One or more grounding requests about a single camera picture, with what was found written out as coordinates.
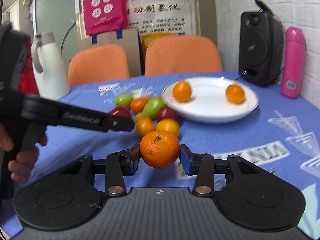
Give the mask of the person's left hand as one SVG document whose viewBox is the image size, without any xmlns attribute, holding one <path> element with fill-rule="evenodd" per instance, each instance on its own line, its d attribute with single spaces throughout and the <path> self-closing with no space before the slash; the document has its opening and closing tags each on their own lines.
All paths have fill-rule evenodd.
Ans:
<svg viewBox="0 0 320 240">
<path fill-rule="evenodd" d="M 14 143 L 9 137 L 3 124 L 1 124 L 1 150 L 9 152 L 14 148 Z M 16 155 L 16 159 L 8 163 L 8 170 L 14 182 L 26 183 L 39 157 L 39 149 L 34 146 L 30 150 L 21 151 Z"/>
</svg>

